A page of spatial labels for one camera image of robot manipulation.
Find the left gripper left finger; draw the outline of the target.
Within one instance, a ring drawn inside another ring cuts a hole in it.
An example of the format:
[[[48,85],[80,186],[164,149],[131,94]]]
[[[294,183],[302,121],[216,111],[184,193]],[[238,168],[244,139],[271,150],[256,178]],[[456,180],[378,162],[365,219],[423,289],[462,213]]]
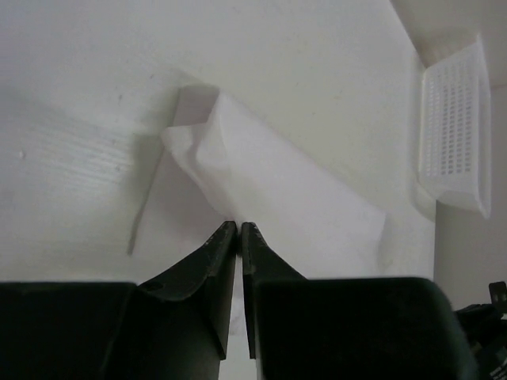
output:
[[[141,284],[1,285],[4,379],[216,379],[227,355],[237,226]]]

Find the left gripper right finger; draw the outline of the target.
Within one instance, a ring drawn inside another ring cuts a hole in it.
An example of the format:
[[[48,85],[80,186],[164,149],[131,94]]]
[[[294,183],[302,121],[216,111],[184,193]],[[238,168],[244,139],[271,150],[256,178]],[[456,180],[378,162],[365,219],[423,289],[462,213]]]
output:
[[[418,277],[307,279],[241,228],[250,357],[261,379],[476,379],[448,299]]]

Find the white tank top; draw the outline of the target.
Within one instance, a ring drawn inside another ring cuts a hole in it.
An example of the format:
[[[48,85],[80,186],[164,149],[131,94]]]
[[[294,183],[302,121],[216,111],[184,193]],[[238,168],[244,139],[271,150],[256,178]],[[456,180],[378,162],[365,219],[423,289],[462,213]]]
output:
[[[232,220],[254,222],[310,278],[378,274],[385,213],[225,92],[183,87],[162,142],[135,257],[175,263]]]

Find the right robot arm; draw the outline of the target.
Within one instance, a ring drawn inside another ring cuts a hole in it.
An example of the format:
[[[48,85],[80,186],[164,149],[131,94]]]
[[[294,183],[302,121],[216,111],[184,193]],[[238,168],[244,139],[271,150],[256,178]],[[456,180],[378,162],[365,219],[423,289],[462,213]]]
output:
[[[506,379],[506,282],[489,284],[491,303],[456,311],[480,379]]]

